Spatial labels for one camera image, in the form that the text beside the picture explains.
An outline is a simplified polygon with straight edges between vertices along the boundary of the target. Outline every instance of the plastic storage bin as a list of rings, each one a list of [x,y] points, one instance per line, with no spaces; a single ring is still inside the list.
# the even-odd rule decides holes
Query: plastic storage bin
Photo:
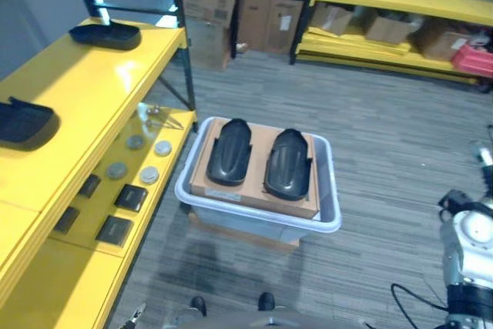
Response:
[[[190,192],[190,178],[214,118],[206,119],[200,126],[199,134],[186,159],[185,168],[175,185],[178,199],[189,204],[201,222],[245,231],[284,243],[299,240],[311,233],[333,233],[340,228],[342,219],[337,201],[332,151],[329,142],[317,135],[314,135],[314,143],[320,212],[311,220],[193,195]]]
[[[459,71],[493,78],[493,53],[463,45],[452,59],[452,64]]]

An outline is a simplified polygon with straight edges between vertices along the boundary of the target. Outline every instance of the metal shelving rack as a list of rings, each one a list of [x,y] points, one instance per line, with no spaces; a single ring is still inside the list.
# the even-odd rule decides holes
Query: metal shelving rack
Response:
[[[2,80],[0,101],[14,96],[49,106],[61,122],[44,146],[27,154],[1,148],[2,327],[104,326],[189,131],[196,126],[183,1],[174,0],[174,12],[84,2],[94,17],[101,8],[175,15],[179,27],[122,21],[139,27],[142,35],[136,48],[124,52],[82,45],[64,35]],[[161,77],[176,53],[183,62],[187,97]],[[141,103],[156,80],[187,109],[160,107],[156,115],[153,107]],[[142,142],[137,150],[128,142],[135,135]],[[155,151],[163,140],[172,148],[166,156]],[[108,177],[110,166],[121,161],[126,173],[117,180]],[[158,173],[153,182],[141,177],[150,166]],[[99,182],[87,196],[80,190],[90,176]],[[146,191],[138,210],[116,205],[126,186]],[[75,219],[64,230],[54,229],[68,208],[77,211]],[[118,242],[99,237],[111,217],[126,225]]]
[[[98,3],[96,0],[84,0],[84,4],[86,5],[87,11],[91,15],[91,17],[99,17],[99,10],[102,8],[112,9],[116,11],[125,11],[125,12],[134,12],[134,13],[144,13],[144,14],[152,14],[152,15],[171,15],[175,16],[177,20],[177,27],[183,28],[185,30],[186,35],[186,23],[185,23],[185,12],[183,11],[183,0],[173,0],[176,6],[174,11],[169,11],[165,9],[158,8],[136,8],[127,5],[117,5],[113,3]],[[193,91],[193,79],[192,79],[192,68],[190,63],[190,53],[188,46],[178,50],[179,56],[182,60],[183,70],[185,72],[186,79],[186,92],[187,99],[184,99],[163,77],[159,77],[158,80],[181,102],[186,108],[191,111],[196,110],[195,104],[195,95]]]
[[[330,38],[310,32],[308,23],[317,1],[362,5],[402,12],[448,18],[493,26],[493,2],[485,0],[304,0],[300,20],[290,50],[290,64],[297,59],[354,65],[366,68],[403,72],[412,75],[435,77],[458,82],[479,84],[489,89],[491,80],[457,70],[449,61],[423,57],[412,45],[408,52],[395,55],[386,52],[369,52],[357,44],[343,45]]]
[[[303,33],[307,29],[308,22],[310,21],[311,16],[314,12],[313,7],[310,6],[310,1],[311,0],[303,0],[303,7],[301,7],[300,19],[298,20],[296,32],[294,33],[293,44],[291,44],[290,65],[293,65],[296,62],[297,46],[301,42]]]

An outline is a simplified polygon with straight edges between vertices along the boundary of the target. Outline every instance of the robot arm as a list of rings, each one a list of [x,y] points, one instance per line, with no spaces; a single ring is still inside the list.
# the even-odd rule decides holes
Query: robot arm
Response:
[[[474,154],[487,186],[485,197],[473,202],[460,190],[451,190],[438,203],[452,215],[440,230],[449,312],[446,328],[493,328],[493,160],[483,146],[476,146]]]

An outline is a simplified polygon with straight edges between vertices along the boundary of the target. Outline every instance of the metal disc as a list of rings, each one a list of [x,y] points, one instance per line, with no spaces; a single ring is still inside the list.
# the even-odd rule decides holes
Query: metal disc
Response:
[[[123,162],[115,162],[108,166],[106,175],[113,180],[122,179],[127,172],[126,164]]]
[[[167,140],[161,140],[154,146],[154,153],[158,156],[164,157],[171,153],[171,143]]]
[[[145,184],[154,184],[159,179],[159,172],[154,166],[148,166],[140,172],[140,179]]]
[[[144,146],[144,142],[142,135],[132,135],[126,140],[126,146],[131,150],[137,150]]]

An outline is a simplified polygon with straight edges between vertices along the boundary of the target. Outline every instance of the black shelf post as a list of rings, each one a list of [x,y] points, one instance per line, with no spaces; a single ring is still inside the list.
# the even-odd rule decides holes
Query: black shelf post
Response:
[[[303,0],[303,7],[301,8],[300,19],[298,20],[296,32],[294,33],[293,44],[291,44],[290,49],[290,65],[296,62],[296,49],[298,44],[301,42],[303,33],[307,29],[308,22],[311,19],[313,13],[313,7],[310,7],[310,0]]]

